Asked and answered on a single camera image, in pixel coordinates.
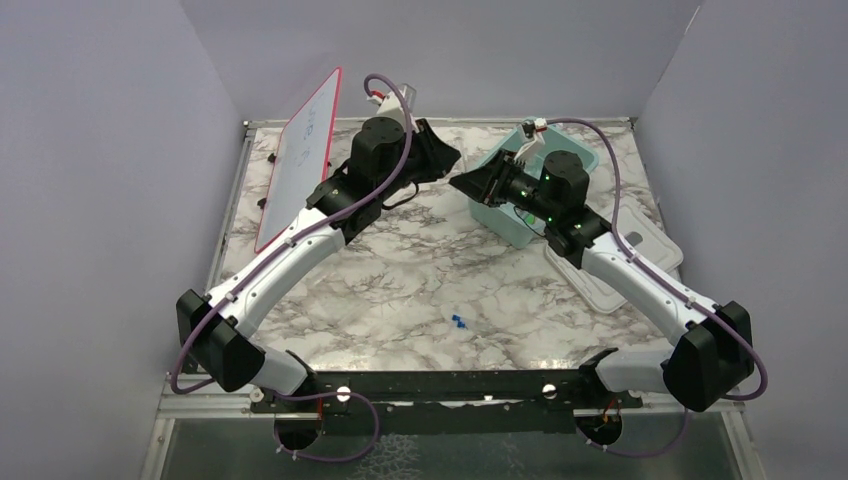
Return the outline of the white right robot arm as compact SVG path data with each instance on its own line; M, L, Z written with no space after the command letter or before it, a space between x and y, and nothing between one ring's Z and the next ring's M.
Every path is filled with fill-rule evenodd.
M715 303L640 255L615 224L587 206L590 177L577 155L555 151L532 177L513 153L501 150L449 183L480 205L510 203L544 221L555 254L617 291L668 340L664 350L609 350L584 364L576 384L585 404L600 407L616 392L641 391L669 394L703 412L733 398L733 389L754 372L767 379L752 348L747 310L736 302Z

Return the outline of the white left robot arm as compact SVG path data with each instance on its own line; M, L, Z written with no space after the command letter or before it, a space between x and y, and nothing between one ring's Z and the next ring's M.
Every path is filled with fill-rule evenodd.
M307 273L374 223L386 199L409 185L445 178L460 152L424 119L411 131L387 117L366 120L349 157L306 200L296 219L241 271L205 294L177 300L178 359L191 359L225 392L248 384L275 390L298 411L313 401L312 371L297 355L265 349L252 336Z

